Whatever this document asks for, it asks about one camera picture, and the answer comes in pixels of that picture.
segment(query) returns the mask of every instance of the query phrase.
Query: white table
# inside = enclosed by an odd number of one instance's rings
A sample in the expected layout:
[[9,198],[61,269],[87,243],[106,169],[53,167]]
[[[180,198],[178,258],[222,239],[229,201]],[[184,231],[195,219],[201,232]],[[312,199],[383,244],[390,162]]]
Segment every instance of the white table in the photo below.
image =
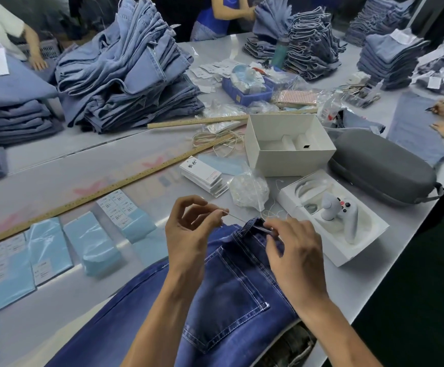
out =
[[[252,58],[241,52],[247,35],[227,36],[216,41],[181,45],[194,55],[194,66],[225,58],[250,62]],[[356,70],[355,63],[359,51],[359,48],[348,45],[347,51],[340,55],[342,66],[331,77],[320,80],[312,86],[329,88],[342,84],[344,79]],[[402,90],[384,92],[382,99],[368,109],[355,109],[355,111],[388,127],[401,92]],[[218,88],[215,94],[200,96],[204,102],[209,102],[213,98],[222,103],[231,102],[221,88]],[[81,191],[87,189],[85,186],[94,189],[107,185],[134,174],[149,164],[180,154],[190,148],[191,143],[186,139],[189,139],[197,129],[199,126],[146,132],[133,130],[120,137],[81,134],[76,129],[68,129],[54,138],[11,148],[9,157],[14,165],[12,167],[14,172],[0,181],[0,211],[6,210],[0,215],[0,219],[13,211],[19,211],[21,216],[19,218],[26,219],[37,210],[49,209],[57,203],[62,204],[66,199],[76,198],[78,193],[86,193],[87,191]],[[276,179],[268,180],[272,196],[276,196],[277,193]],[[283,180],[278,182],[278,188],[282,188],[297,178],[278,179]],[[444,184],[444,164],[439,169],[439,181]],[[329,294],[346,318],[353,321],[431,211],[434,203],[402,209],[392,208],[346,182],[342,184],[390,225],[385,234],[342,267],[335,267],[325,258]],[[210,195],[201,188],[182,178],[176,167],[129,185],[124,191],[140,208],[151,215],[158,226],[167,220],[170,208],[177,197],[200,194],[210,199]],[[230,193],[225,193],[214,203],[230,208],[231,214],[238,217],[238,219],[227,217],[225,221],[227,224],[243,224],[258,215],[254,209],[235,206]],[[273,199],[270,197],[266,207],[272,204]],[[95,213],[99,212],[96,205],[88,204],[61,216],[61,221],[68,222],[90,209]],[[279,210],[281,207],[276,203],[272,211]],[[286,213],[281,213],[280,216],[285,217]],[[73,257],[74,268],[1,310],[0,366],[11,364],[30,352],[58,329],[107,299],[144,268],[129,242],[121,237],[106,216],[100,218],[100,221],[121,250],[126,260],[125,265],[110,276],[97,280],[86,277],[78,257]],[[320,366],[324,360],[323,350],[317,346],[305,366]]]

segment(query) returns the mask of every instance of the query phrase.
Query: plastic basket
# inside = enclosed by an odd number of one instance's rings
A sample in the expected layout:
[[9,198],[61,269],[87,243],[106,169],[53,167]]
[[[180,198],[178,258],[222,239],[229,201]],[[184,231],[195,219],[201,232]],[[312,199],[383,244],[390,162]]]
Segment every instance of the plastic basket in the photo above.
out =
[[[27,58],[30,56],[30,47],[28,46],[28,43],[18,45],[18,49],[20,49]],[[43,59],[55,59],[60,55],[59,44],[55,38],[52,40],[41,41],[40,51]]]
[[264,86],[266,86],[265,92],[260,92],[258,94],[243,94],[242,91],[232,85],[230,78],[222,78],[222,88],[225,90],[225,92],[229,94],[234,102],[245,107],[248,107],[252,102],[256,102],[258,100],[264,100],[265,102],[269,102],[271,100],[273,89],[268,87],[266,84],[264,84]]

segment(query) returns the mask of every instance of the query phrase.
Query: teal water bottle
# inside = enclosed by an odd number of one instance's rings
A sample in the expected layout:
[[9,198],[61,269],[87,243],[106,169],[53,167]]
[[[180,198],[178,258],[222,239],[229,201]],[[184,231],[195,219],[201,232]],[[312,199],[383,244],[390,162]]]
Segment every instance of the teal water bottle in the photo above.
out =
[[288,38],[288,35],[284,35],[283,37],[278,39],[273,59],[271,59],[272,66],[278,67],[280,69],[283,68],[283,63],[285,62],[286,58],[286,50],[288,49],[289,44],[290,39]]

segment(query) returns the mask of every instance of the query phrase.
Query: white shirt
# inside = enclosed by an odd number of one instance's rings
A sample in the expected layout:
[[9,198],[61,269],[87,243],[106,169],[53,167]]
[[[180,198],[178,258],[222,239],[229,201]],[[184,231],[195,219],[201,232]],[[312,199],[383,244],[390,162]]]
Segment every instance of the white shirt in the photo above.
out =
[[21,61],[26,61],[27,58],[25,54],[10,41],[8,35],[20,37],[23,33],[24,26],[23,20],[16,17],[0,4],[0,43],[9,54]]

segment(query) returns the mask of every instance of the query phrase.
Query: gray table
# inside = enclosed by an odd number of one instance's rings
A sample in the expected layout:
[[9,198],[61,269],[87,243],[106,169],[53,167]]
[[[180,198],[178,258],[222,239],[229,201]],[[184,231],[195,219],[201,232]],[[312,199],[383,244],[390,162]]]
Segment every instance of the gray table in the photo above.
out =
[[[216,41],[183,43],[181,45],[194,55],[195,67],[204,63],[221,61],[225,58],[233,58],[240,62],[249,63],[253,59],[241,52],[241,47],[247,36],[248,34],[227,36]],[[347,51],[340,55],[342,66],[331,77],[320,80],[312,86],[326,88],[342,84],[344,79],[356,70],[355,64],[359,59],[359,51],[359,48],[348,45]],[[197,83],[203,85],[203,81],[198,80]],[[370,120],[389,126],[400,93],[401,91],[385,92],[382,99],[368,109],[356,109],[355,111]],[[222,103],[231,102],[221,88],[218,88],[214,94],[202,94],[200,96],[200,99],[204,102],[210,102],[214,98]],[[128,138],[115,140],[109,147],[109,154],[117,150],[119,154],[124,154],[125,150],[140,152],[142,149],[154,146],[155,143],[180,141],[180,139],[191,136],[198,128],[149,130],[135,134]],[[93,152],[101,158],[104,156],[103,149],[104,146],[97,147],[90,149],[89,152]],[[26,149],[21,148],[20,151],[23,155],[26,154]],[[145,193],[146,189],[144,188],[148,183],[147,180],[140,180],[124,188],[127,195],[149,213],[158,226],[163,225],[167,220],[176,197],[193,193],[200,194],[208,199],[210,197],[187,179],[176,177],[176,175],[179,175],[176,168],[166,172],[170,173],[176,181],[170,187],[166,187],[159,197],[148,203],[136,202],[137,197],[139,197],[139,201],[142,200],[140,197],[142,193]],[[283,180],[283,182],[278,182],[278,188],[276,187],[276,178],[268,179],[272,196],[276,196],[279,188],[290,184],[297,178],[278,179]],[[444,164],[439,169],[439,181],[444,184]],[[390,229],[378,240],[340,268],[335,267],[325,258],[325,272],[330,297],[341,308],[346,318],[353,321],[414,236],[433,208],[434,203],[396,209],[374,200],[346,182],[342,182],[342,185],[390,225]],[[269,208],[274,205],[271,210],[276,213],[281,210],[281,207],[273,202],[274,200],[270,197],[266,207]],[[214,203],[230,208],[231,214],[238,218],[228,217],[227,224],[243,224],[243,222],[258,215],[258,212],[254,209],[235,206],[230,193],[225,193],[214,200]],[[89,209],[93,209],[95,213],[97,212],[96,207],[87,205],[65,214],[61,217],[61,220],[63,223],[68,222]],[[284,218],[286,213],[281,212],[280,216]],[[100,221],[121,250],[126,259],[126,264],[112,275],[96,280],[84,275],[78,258],[74,257],[75,267],[70,271],[49,281],[15,304],[1,310],[0,366],[8,365],[27,354],[45,339],[51,337],[58,329],[107,299],[143,269],[144,265],[135,256],[128,241],[120,236],[114,226],[110,224],[111,222],[101,218]],[[305,366],[320,366],[324,360],[324,352],[320,346],[317,346]]]

